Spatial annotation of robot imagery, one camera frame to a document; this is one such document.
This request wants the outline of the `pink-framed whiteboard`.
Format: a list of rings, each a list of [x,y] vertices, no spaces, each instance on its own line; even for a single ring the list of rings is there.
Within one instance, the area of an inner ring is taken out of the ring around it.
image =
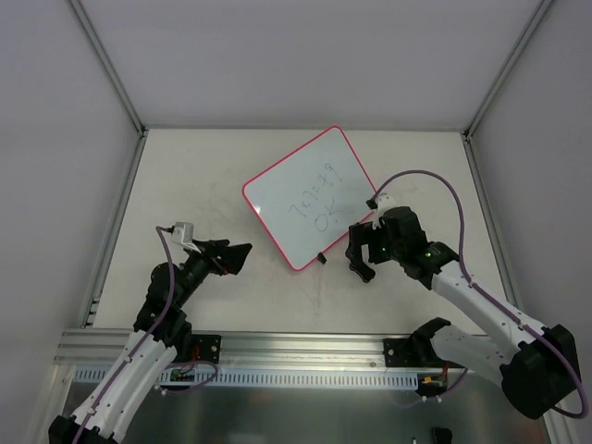
[[[367,219],[376,191],[345,131],[333,126],[242,186],[289,267],[300,272]]]

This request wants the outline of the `black whiteboard eraser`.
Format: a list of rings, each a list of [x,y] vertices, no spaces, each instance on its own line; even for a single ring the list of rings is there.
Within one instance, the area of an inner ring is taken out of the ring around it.
[[[376,271],[369,267],[364,261],[350,261],[349,269],[353,271],[364,283],[369,283],[376,276]]]

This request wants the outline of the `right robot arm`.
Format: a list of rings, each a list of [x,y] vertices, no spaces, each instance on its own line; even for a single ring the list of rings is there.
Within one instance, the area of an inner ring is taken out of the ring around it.
[[[442,242],[427,239],[416,213],[387,195],[370,199],[368,222],[349,228],[346,256],[363,282],[376,275],[374,265],[397,263],[460,309],[485,333],[469,335],[450,321],[435,318],[410,337],[415,358],[424,365],[453,362],[499,386],[522,415],[537,419],[573,392],[588,412],[574,336],[561,326],[547,327],[509,302],[489,295],[468,272],[461,256]]]

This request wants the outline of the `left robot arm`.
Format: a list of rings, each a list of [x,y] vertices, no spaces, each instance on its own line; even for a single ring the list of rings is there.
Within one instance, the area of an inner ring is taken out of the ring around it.
[[[144,303],[132,332],[101,383],[70,416],[57,416],[51,443],[121,443],[130,423],[160,375],[172,364],[191,364],[196,341],[183,305],[211,275],[236,276],[253,246],[229,240],[193,240],[186,260],[166,261],[151,272]]]

